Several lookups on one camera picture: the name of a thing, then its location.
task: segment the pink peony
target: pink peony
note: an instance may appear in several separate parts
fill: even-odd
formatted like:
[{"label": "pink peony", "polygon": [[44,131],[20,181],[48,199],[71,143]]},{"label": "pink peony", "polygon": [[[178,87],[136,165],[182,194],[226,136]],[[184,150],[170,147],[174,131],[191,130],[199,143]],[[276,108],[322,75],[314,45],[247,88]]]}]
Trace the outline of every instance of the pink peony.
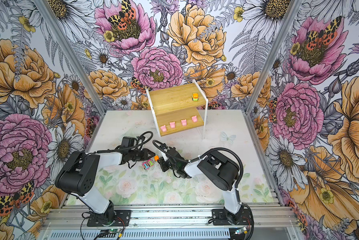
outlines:
[{"label": "pink peony", "polygon": [[319,103],[317,90],[308,83],[287,83],[277,99],[274,135],[287,138],[298,150],[309,147],[324,122]]},{"label": "pink peony", "polygon": [[31,180],[35,187],[46,181],[51,141],[47,127],[28,115],[11,114],[0,120],[0,196],[13,196]]},{"label": "pink peony", "polygon": [[285,60],[283,66],[285,71],[292,76],[296,76],[301,81],[309,81],[313,85],[322,83],[331,74],[336,71],[346,54],[341,54],[344,49],[342,45],[348,34],[344,29],[344,18],[337,29],[337,37],[329,44],[317,45],[313,50],[306,48],[308,41],[306,34],[309,31],[320,32],[324,30],[331,22],[324,23],[324,20],[317,22],[308,17],[297,31],[297,36],[293,36],[293,46],[290,49],[290,55]]},{"label": "pink peony", "polygon": [[182,82],[182,68],[178,58],[162,49],[144,49],[139,57],[133,58],[134,77],[142,85],[153,89],[168,88]]},{"label": "pink peony", "polygon": [[97,33],[104,35],[104,42],[110,44],[111,54],[120,56],[134,51],[141,51],[147,46],[154,44],[156,35],[156,24],[153,17],[148,17],[141,4],[138,7],[130,0],[131,7],[135,9],[135,20],[132,20],[125,30],[119,30],[113,27],[108,18],[113,15],[119,15],[121,4],[110,8],[96,8],[94,17],[96,19]]}]

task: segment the black cable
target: black cable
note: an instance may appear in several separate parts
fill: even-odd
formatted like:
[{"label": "black cable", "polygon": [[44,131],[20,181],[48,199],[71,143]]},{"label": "black cable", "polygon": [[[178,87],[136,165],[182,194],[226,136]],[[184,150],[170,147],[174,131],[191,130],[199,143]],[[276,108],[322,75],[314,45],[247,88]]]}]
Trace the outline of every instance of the black cable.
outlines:
[{"label": "black cable", "polygon": [[187,161],[187,160],[183,160],[183,159],[181,159],[181,158],[172,156],[172,155],[170,155],[169,153],[165,152],[165,150],[164,150],[163,147],[162,147],[162,145],[163,145],[162,142],[159,142],[159,141],[157,141],[157,140],[153,140],[152,143],[153,143],[153,145],[154,145],[156,148],[158,148],[160,151],[164,152],[166,156],[171,157],[172,159],[175,159],[175,160],[177,160],[177,161],[189,162],[189,161]]},{"label": "black cable", "polygon": [[249,239],[251,238],[251,236],[253,235],[253,232],[254,232],[254,218],[253,218],[253,213],[252,213],[252,211],[251,211],[249,205],[244,204],[244,203],[241,203],[241,205],[248,208],[248,210],[249,210],[249,217],[250,217],[250,219],[251,219],[251,221],[252,221],[252,224],[250,224],[249,237],[246,239],[246,240],[249,240]]},{"label": "black cable", "polygon": [[94,154],[95,153],[108,153],[108,152],[119,152],[120,150],[129,150],[129,149],[133,149],[133,148],[136,148],[136,147],[139,147],[139,146],[143,146],[145,143],[149,142],[152,138],[153,138],[153,132],[151,131],[147,131],[147,132],[144,132],[143,134],[141,134],[141,136],[138,137],[138,139],[140,139],[140,137],[142,137],[143,135],[147,134],[147,133],[150,133],[150,137],[148,138],[148,140],[145,140],[143,142],[141,142],[140,144],[137,144],[135,146],[132,146],[132,147],[124,147],[124,148],[119,148],[116,147],[114,150],[99,150],[99,151],[96,151],[96,152],[93,152]]},{"label": "black cable", "polygon": [[244,166],[243,166],[243,164],[242,164],[242,162],[241,162],[241,160],[240,160],[240,157],[239,157],[234,151],[231,151],[230,149],[227,149],[227,148],[224,148],[224,147],[216,147],[216,148],[212,148],[212,149],[206,151],[206,152],[205,152],[204,154],[202,154],[199,158],[195,158],[195,159],[191,160],[190,162],[194,162],[194,161],[197,161],[198,159],[202,159],[202,158],[204,158],[206,155],[208,155],[209,153],[211,153],[211,152],[213,152],[213,151],[225,151],[225,152],[230,153],[231,155],[233,155],[233,156],[236,158],[236,160],[238,161],[238,164],[239,164],[239,166],[240,166],[240,174],[239,174],[239,176],[238,176],[238,178],[237,178],[237,181],[236,181],[236,184],[235,184],[235,188],[238,188],[238,184],[240,183],[241,178],[242,178],[242,176],[243,176],[243,174],[244,174],[244,171],[243,171]]},{"label": "black cable", "polygon": [[180,177],[177,177],[176,173],[174,172],[174,169],[173,169],[173,174],[176,178],[180,178]]}]

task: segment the floral tabletop mat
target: floral tabletop mat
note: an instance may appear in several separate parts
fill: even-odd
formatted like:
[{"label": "floral tabletop mat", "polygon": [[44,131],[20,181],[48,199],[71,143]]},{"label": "floral tabletop mat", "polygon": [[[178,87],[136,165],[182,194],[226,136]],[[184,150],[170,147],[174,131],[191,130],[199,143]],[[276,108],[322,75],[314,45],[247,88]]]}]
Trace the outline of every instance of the floral tabletop mat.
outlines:
[{"label": "floral tabletop mat", "polygon": [[[114,149],[122,137],[136,137],[145,131],[152,131],[153,139],[159,139],[150,111],[108,111],[90,151]],[[273,201],[240,110],[208,111],[203,140],[198,129],[190,129],[164,136],[161,141],[175,147],[186,159],[213,147],[231,149],[240,156],[244,166],[238,185],[241,201]],[[159,152],[151,141],[144,148]],[[142,167],[142,162],[137,162],[131,169],[127,164],[98,169],[95,186],[115,205],[223,203],[222,191],[204,175],[191,179],[176,178],[170,170],[162,172],[158,163],[147,170]],[[82,203],[70,196],[67,204]]]}]

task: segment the wooden shelf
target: wooden shelf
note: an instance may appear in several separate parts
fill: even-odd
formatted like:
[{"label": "wooden shelf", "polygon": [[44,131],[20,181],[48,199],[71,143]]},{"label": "wooden shelf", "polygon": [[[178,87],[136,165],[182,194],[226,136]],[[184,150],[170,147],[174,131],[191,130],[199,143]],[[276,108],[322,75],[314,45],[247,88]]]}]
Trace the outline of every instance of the wooden shelf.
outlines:
[{"label": "wooden shelf", "polygon": [[[197,116],[198,121],[193,122],[192,116]],[[204,124],[204,122],[201,118],[201,115],[196,108],[186,108],[186,109],[178,110],[174,113],[171,112],[168,114],[161,114],[156,117],[157,117],[157,123],[158,123],[159,132],[160,132],[161,136],[169,135],[169,134],[172,134],[175,132],[181,132],[181,131],[188,130],[188,129],[191,129],[194,127],[201,127]],[[186,126],[182,126],[182,124],[181,124],[182,119],[186,119],[186,121],[187,121]],[[176,122],[176,127],[170,128],[169,122]],[[163,132],[161,130],[162,125],[166,125],[166,129],[167,129],[166,132]]]},{"label": "wooden shelf", "polygon": [[[206,100],[196,83],[150,91],[150,100],[156,116],[173,113],[186,108],[205,106]],[[193,93],[198,93],[198,101],[193,101]]]}]

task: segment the mounting plate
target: mounting plate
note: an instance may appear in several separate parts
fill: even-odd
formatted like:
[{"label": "mounting plate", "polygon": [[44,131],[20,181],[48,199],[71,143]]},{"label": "mounting plate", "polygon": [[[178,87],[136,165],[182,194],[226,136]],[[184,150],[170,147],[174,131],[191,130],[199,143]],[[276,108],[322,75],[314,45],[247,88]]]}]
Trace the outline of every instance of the mounting plate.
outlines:
[{"label": "mounting plate", "polygon": [[[228,219],[226,218],[226,210],[225,209],[212,209],[211,213],[214,218],[213,225],[215,225],[215,226],[230,225],[230,223],[228,222]],[[249,215],[250,215],[249,210],[243,209],[242,217],[246,217],[246,218],[250,219]],[[243,218],[236,225],[249,225],[249,223],[248,223],[247,219]]]},{"label": "mounting plate", "polygon": [[[114,212],[115,212],[116,217],[119,217],[120,219],[122,219],[122,221],[125,224],[125,227],[129,226],[131,210],[114,210]],[[102,224],[96,223],[93,219],[89,219],[87,221],[87,226],[88,227],[103,227]],[[109,225],[108,227],[123,227],[123,224],[118,219],[115,219],[115,222],[112,223],[111,225]]]}]

